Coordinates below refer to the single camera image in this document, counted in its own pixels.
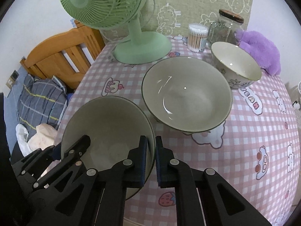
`electrical outlet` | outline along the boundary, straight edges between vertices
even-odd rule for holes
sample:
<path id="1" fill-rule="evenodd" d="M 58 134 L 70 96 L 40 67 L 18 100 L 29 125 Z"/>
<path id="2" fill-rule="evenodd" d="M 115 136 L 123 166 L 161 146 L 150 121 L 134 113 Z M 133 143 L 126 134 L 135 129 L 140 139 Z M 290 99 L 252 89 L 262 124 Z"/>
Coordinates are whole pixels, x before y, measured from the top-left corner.
<path id="1" fill-rule="evenodd" d="M 6 82 L 6 85 L 9 89 L 11 89 L 14 84 L 15 84 L 15 81 L 11 77 Z"/>
<path id="2" fill-rule="evenodd" d="M 10 78 L 15 82 L 18 77 L 19 77 L 19 73 L 14 70 L 14 72 L 11 74 Z"/>

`wooden bed frame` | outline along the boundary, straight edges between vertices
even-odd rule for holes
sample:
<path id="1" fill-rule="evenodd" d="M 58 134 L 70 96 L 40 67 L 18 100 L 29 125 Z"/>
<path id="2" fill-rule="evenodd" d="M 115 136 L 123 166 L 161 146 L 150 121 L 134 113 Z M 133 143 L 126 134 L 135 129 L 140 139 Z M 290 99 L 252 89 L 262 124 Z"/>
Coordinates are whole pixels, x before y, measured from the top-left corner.
<path id="1" fill-rule="evenodd" d="M 68 32 L 52 36 L 37 45 L 20 63 L 28 73 L 41 79 L 52 78 L 54 75 L 60 78 L 70 88 L 76 89 L 84 75 L 90 68 L 87 57 L 82 51 L 80 44 L 84 43 L 93 60 L 104 48 L 104 42 L 98 30 L 74 21 L 76 28 Z M 65 50 L 77 67 L 75 72 L 62 50 Z"/>

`white wall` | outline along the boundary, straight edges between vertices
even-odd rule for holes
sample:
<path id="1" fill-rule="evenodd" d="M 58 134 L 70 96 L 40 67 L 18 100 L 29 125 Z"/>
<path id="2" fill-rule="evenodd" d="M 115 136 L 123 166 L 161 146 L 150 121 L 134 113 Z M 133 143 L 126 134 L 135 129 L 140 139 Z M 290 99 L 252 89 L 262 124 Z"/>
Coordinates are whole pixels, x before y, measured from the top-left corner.
<path id="1" fill-rule="evenodd" d="M 301 81 L 301 26 L 284 0 L 253 0 L 248 30 L 262 33 L 280 51 L 281 74 L 291 98 Z"/>
<path id="2" fill-rule="evenodd" d="M 72 28 L 59 0 L 16 0 L 0 23 L 0 92 L 19 61 L 41 41 Z M 253 0 L 248 30 L 272 40 L 280 51 L 281 78 L 301 81 L 301 26 L 284 0 Z"/>
<path id="3" fill-rule="evenodd" d="M 15 0 L 0 23 L 0 92 L 20 60 L 40 42 L 72 28 L 59 0 Z"/>

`jar lid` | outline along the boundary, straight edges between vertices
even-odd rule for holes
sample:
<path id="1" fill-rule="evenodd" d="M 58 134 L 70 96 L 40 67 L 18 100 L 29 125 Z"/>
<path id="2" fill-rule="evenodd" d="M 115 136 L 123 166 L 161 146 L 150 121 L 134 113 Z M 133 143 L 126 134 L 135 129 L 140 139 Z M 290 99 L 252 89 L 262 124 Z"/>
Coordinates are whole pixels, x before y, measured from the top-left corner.
<path id="1" fill-rule="evenodd" d="M 189 24 L 189 30 L 198 34 L 208 34 L 208 27 L 198 23 Z"/>
<path id="2" fill-rule="evenodd" d="M 238 23 L 241 23 L 241 24 L 243 24 L 243 22 L 244 22 L 243 17 L 241 17 L 239 14 L 232 13 L 231 11 L 228 11 L 228 10 L 220 9 L 219 14 L 228 19 L 232 19 Z"/>

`bowl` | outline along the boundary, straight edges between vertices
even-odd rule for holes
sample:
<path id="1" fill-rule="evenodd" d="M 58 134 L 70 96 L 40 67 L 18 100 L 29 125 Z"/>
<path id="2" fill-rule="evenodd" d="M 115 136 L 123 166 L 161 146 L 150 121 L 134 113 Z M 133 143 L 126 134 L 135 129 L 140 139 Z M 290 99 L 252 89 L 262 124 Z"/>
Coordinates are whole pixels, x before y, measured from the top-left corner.
<path id="1" fill-rule="evenodd" d="M 217 127 L 232 107 L 232 92 L 223 75 L 192 57 L 153 65 L 142 81 L 142 97 L 157 120 L 184 133 Z"/>
<path id="2" fill-rule="evenodd" d="M 261 69 L 246 51 L 231 43 L 212 44 L 213 65 L 224 75 L 231 88 L 248 87 L 261 78 Z"/>
<path id="3" fill-rule="evenodd" d="M 146 136 L 145 177 L 148 179 L 155 161 L 155 134 L 149 119 L 136 104 L 122 97 L 106 96 L 83 105 L 66 126 L 61 157 L 84 134 L 90 136 L 91 145 L 81 160 L 87 169 L 98 171 L 127 159 L 129 150 L 139 146 L 140 136 Z M 128 188 L 126 199 L 138 191 Z"/>

